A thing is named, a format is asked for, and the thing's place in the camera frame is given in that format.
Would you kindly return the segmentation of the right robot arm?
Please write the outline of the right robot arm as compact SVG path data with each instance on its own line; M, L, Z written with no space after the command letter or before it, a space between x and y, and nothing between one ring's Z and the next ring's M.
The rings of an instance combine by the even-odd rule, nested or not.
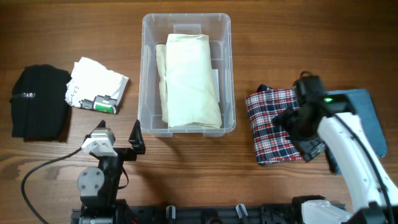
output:
M360 117L345 95L329 96L320 77L308 71L294 82L299 108L287 108L272 122L288 132L303 159L325 149L334 158L351 197L353 212L321 196L295 197L297 223L397 223L397 186L372 149Z

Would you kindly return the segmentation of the blue denim jeans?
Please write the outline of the blue denim jeans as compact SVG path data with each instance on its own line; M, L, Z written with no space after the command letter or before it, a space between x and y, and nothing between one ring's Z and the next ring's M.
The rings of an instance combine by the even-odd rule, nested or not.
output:
M346 95L361 120L364 133L375 154L381 158L387 155L387 144L377 118L372 98L366 89L333 90L328 95Z

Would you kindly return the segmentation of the cream cloth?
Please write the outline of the cream cloth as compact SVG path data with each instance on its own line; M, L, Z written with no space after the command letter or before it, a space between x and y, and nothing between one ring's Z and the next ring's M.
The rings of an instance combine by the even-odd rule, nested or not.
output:
M162 121L168 127L220 128L209 36L169 34L155 46Z

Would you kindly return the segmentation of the red navy plaid shirt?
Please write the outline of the red navy plaid shirt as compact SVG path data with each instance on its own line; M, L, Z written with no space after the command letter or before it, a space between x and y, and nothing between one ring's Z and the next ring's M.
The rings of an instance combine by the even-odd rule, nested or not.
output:
M292 89L271 88L261 84L245 99L254 140L256 160L260 166L301 160L302 156L287 139L289 134L272 120L287 108L299 108Z

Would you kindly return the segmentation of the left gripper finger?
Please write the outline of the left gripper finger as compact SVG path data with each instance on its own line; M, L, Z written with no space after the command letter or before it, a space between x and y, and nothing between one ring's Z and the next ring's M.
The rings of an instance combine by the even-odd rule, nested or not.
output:
M141 133L141 123L138 119L134 123L128 142L136 154L146 153L146 147Z
M106 127L106 121L105 121L105 120L101 120L101 121L99 122L99 124L95 127L94 130L96 130L96 129L98 129L98 128L105 128L105 127ZM89 134L87 134L87 135L85 136L85 138L89 138L89 137L91 136L92 132L89 133Z

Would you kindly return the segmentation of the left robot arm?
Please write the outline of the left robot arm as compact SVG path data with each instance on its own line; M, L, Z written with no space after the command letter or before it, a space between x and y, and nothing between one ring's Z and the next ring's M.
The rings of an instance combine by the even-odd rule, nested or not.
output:
M115 140L113 131L106 127L103 120L85 136L81 150L96 158L98 165L86 168L77 178L81 208L72 211L72 223L139 222L126 200L117 198L117 193L126 188L119 184L121 176L127 174L123 167L124 162L135 161L139 154L146 152L140 121L134 123L128 139L131 147L114 147Z

